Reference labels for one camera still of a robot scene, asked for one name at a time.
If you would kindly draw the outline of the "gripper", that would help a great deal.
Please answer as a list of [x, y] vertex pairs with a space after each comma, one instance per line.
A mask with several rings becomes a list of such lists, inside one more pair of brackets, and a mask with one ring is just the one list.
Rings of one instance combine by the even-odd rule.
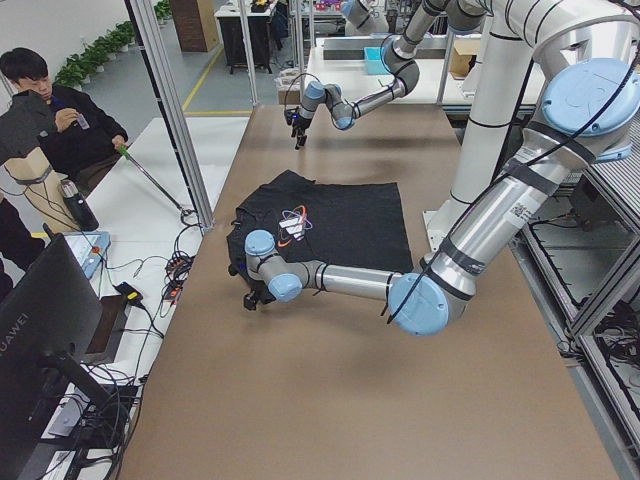
[[263, 281], [250, 279], [248, 286], [249, 292], [243, 297], [243, 306], [245, 309], [255, 311], [259, 303], [266, 305], [275, 301], [275, 297]]
[[311, 125], [313, 119], [313, 112], [304, 108], [303, 106], [297, 106], [292, 108], [286, 108], [284, 110], [284, 117], [286, 124], [292, 127], [292, 138], [295, 139], [295, 150], [299, 150], [300, 147], [304, 147], [307, 140], [305, 133], [300, 135], [297, 131], [306, 131]]

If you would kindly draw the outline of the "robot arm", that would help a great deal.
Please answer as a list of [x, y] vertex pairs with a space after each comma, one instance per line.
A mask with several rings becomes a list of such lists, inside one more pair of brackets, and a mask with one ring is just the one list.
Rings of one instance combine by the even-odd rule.
[[280, 302], [303, 289], [385, 301], [389, 319], [416, 336], [458, 319], [476, 280], [572, 171], [630, 152], [628, 131], [639, 109], [639, 76], [613, 58], [578, 62], [555, 75], [524, 130], [524, 142], [501, 174], [464, 211], [418, 273], [371, 270], [321, 261], [289, 263], [273, 236], [245, 239], [248, 276]]
[[403, 32], [388, 35], [378, 48], [385, 73], [391, 76], [390, 82], [357, 100], [347, 100], [337, 84], [323, 83], [316, 77], [306, 82], [299, 105], [284, 111], [286, 123], [292, 129], [291, 137], [296, 140], [295, 148], [305, 146], [307, 130], [321, 105], [327, 108], [335, 128], [347, 130], [360, 117], [409, 95], [420, 77], [415, 61], [418, 46], [440, 14], [447, 16], [450, 30], [468, 34], [479, 27], [486, 12], [487, 8], [479, 1], [420, 2]]

